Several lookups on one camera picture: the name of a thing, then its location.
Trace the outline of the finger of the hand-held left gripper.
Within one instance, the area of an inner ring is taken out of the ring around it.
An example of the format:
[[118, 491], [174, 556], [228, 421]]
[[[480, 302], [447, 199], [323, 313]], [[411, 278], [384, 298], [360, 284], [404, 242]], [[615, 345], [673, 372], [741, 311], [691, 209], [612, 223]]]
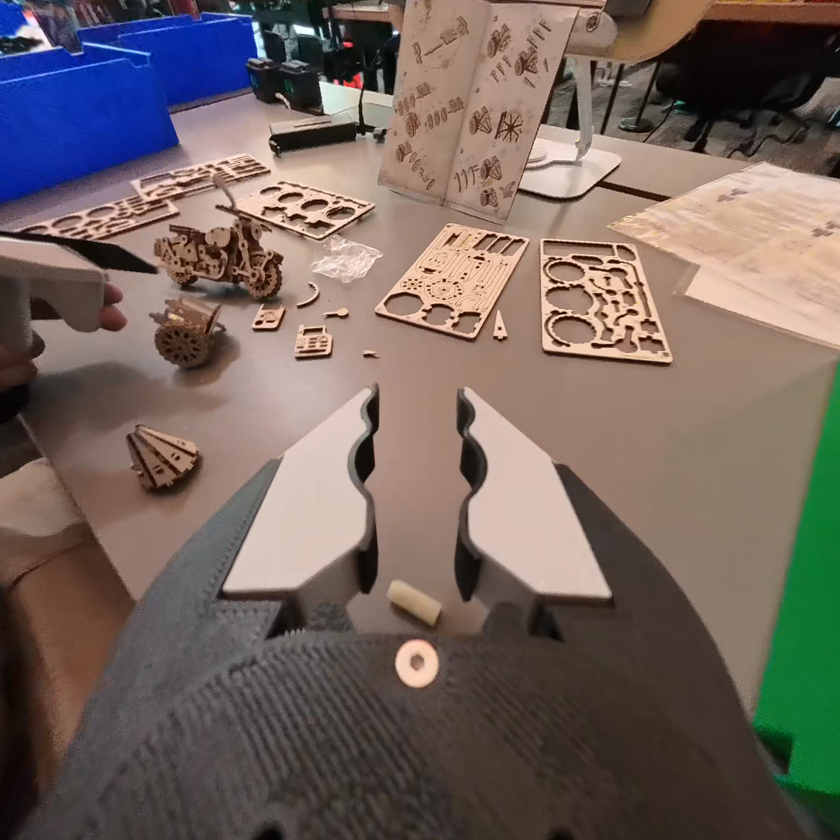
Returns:
[[158, 273], [156, 265], [121, 246], [79, 238], [3, 231], [1, 253], [3, 258], [25, 261], [56, 270]]
[[3, 278], [25, 282], [33, 289], [60, 283], [104, 287], [109, 281], [103, 269], [78, 255], [2, 255], [1, 271]]

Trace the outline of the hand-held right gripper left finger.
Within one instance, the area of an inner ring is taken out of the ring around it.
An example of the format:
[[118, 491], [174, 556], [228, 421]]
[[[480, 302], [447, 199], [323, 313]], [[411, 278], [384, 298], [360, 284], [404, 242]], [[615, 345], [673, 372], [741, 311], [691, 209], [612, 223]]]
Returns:
[[378, 572], [375, 467], [380, 387], [371, 384], [280, 457], [222, 586], [230, 600], [346, 605]]

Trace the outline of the fan-shaped wooden assembly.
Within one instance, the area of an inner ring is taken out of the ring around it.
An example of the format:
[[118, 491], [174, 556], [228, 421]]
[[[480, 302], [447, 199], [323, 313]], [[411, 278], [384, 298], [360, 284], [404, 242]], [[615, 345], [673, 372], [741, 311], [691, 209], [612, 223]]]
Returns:
[[201, 458], [191, 441], [137, 424], [125, 437], [131, 469], [146, 491], [171, 488], [196, 467]]

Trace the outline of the grey desk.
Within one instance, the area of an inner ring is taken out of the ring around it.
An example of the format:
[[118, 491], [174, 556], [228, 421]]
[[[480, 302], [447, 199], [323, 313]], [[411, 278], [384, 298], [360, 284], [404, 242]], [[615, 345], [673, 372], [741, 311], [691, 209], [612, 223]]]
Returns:
[[[45, 324], [40, 377], [24, 414], [133, 599], [141, 598], [187, 538], [268, 459], [281, 455], [362, 387], [381, 387], [375, 471], [380, 573], [352, 603], [365, 628], [404, 629], [386, 598], [403, 579], [444, 604], [441, 630], [482, 617], [463, 604], [448, 566], [459, 506], [456, 393], [477, 392], [565, 464], [653, 551], [714, 637], [748, 712], [754, 709], [785, 572], [823, 425], [837, 355], [782, 332], [687, 300], [694, 270], [638, 247], [675, 359], [667, 366], [542, 352], [539, 242], [621, 241], [607, 226], [646, 198], [598, 187], [571, 204], [519, 195], [507, 231], [530, 244], [499, 307], [508, 339], [488, 321], [473, 342], [378, 317], [375, 305], [448, 223], [495, 224], [380, 188], [382, 147], [371, 139], [286, 154], [268, 151], [271, 123], [289, 115], [248, 95], [178, 113], [181, 144], [2, 204], [2, 228], [21, 228], [130, 194], [131, 181], [187, 163], [247, 153], [267, 177], [236, 184], [238, 197], [288, 179], [373, 202], [346, 231], [383, 257], [348, 285], [318, 280], [318, 305], [297, 311], [319, 245], [270, 236], [285, 256], [279, 331], [251, 329], [256, 305], [241, 290], [205, 284], [223, 302], [227, 337], [213, 360], [178, 371], [156, 353], [149, 319], [178, 293], [159, 276], [116, 275], [128, 327], [78, 334]], [[339, 308], [348, 318], [325, 319]], [[326, 326], [328, 359], [295, 360], [300, 325]], [[379, 359], [365, 359], [375, 350]], [[137, 424], [193, 442], [196, 467], [171, 488], [146, 491], [125, 437]]]

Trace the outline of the person's left hand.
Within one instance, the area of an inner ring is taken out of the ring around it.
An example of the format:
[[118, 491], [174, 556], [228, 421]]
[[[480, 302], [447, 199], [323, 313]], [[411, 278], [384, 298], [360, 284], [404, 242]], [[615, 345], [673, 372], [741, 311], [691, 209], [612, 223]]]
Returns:
[[[123, 300], [122, 291], [107, 283], [103, 292], [103, 305], [98, 313], [99, 328], [118, 332], [127, 325], [127, 319], [118, 305]], [[60, 315], [41, 299], [30, 300], [30, 315], [33, 320], [60, 320]], [[1, 392], [32, 382], [38, 374], [37, 358], [44, 352], [45, 342], [35, 333], [33, 342], [25, 352], [1, 347]]]

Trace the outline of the wooden sidecar model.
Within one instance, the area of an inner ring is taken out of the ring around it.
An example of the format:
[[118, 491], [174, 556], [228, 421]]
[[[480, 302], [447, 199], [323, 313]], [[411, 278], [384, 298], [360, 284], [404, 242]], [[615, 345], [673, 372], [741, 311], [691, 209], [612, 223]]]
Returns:
[[164, 304], [162, 312], [150, 313], [156, 324], [154, 346], [159, 355], [184, 370], [204, 365], [216, 336], [226, 331], [219, 319], [223, 306], [183, 297], [166, 299]]

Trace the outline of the wooden puzzle sheet oval holes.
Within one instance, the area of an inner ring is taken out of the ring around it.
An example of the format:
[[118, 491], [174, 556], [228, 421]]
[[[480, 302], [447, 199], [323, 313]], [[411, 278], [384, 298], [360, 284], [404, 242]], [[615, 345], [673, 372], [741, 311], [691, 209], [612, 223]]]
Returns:
[[176, 217], [178, 214], [178, 207], [168, 199], [150, 201], [131, 196], [43, 220], [18, 228], [16, 232], [102, 242]]

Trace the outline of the wooden motorcycle model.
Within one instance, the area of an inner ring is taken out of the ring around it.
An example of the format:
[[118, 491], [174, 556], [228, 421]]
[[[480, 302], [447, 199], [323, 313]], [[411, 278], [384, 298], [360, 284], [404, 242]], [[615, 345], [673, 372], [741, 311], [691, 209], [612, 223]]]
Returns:
[[241, 285], [258, 301], [273, 298], [282, 284], [283, 255], [260, 243], [267, 227], [238, 208], [223, 176], [215, 175], [213, 184], [228, 199], [217, 209], [233, 215], [233, 224], [206, 232], [173, 224], [169, 237], [154, 241], [154, 256], [179, 287], [205, 279]]

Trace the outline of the wooden puzzle sheet with gears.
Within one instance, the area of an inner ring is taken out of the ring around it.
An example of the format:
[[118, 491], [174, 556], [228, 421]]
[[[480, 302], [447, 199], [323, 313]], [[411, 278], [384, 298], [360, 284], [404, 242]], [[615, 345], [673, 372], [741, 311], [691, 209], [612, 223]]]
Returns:
[[529, 237], [447, 224], [374, 313], [453, 338], [475, 340], [529, 244]]

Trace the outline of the small clear plastic bag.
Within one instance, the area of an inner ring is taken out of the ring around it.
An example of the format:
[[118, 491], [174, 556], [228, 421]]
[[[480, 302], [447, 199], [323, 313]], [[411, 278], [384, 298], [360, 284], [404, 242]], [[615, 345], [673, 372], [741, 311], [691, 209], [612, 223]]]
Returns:
[[378, 248], [333, 234], [325, 241], [321, 255], [312, 261], [311, 271], [350, 284], [364, 278], [382, 257]]

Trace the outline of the black flat device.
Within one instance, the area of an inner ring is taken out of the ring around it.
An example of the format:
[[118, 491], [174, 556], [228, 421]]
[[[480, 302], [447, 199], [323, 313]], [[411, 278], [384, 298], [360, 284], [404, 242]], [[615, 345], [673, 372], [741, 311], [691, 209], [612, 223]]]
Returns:
[[354, 141], [357, 124], [346, 114], [299, 115], [269, 126], [268, 146], [273, 155]]

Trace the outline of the black battery charger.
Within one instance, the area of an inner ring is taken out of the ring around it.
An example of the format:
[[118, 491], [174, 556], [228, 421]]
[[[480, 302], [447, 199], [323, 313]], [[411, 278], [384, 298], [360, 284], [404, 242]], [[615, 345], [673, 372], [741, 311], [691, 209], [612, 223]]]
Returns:
[[279, 65], [281, 93], [289, 108], [298, 112], [322, 112], [319, 74], [306, 61], [288, 59]]
[[249, 58], [246, 62], [248, 79], [255, 97], [264, 103], [279, 103], [285, 97], [282, 90], [281, 63], [266, 58]]

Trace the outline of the green plastic bin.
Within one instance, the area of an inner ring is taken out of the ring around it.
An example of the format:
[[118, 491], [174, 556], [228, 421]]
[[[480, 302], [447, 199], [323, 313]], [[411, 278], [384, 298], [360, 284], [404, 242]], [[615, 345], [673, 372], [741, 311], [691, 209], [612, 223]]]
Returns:
[[838, 824], [839, 370], [823, 416], [752, 721], [780, 786]]

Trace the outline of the white monitor stand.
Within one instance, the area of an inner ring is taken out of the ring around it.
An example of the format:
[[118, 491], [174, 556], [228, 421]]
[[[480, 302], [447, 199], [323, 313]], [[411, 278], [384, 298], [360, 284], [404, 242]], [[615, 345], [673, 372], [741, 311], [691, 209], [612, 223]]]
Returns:
[[574, 58], [580, 134], [575, 143], [537, 138], [520, 180], [520, 193], [572, 200], [588, 193], [621, 164], [618, 154], [592, 150], [592, 62]]

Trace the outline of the stack of clear plastic sheets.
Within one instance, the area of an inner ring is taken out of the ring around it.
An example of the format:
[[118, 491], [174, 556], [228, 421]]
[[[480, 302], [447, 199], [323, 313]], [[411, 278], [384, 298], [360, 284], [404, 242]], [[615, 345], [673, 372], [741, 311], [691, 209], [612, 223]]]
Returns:
[[839, 181], [766, 162], [610, 224], [696, 266], [686, 298], [839, 349]]

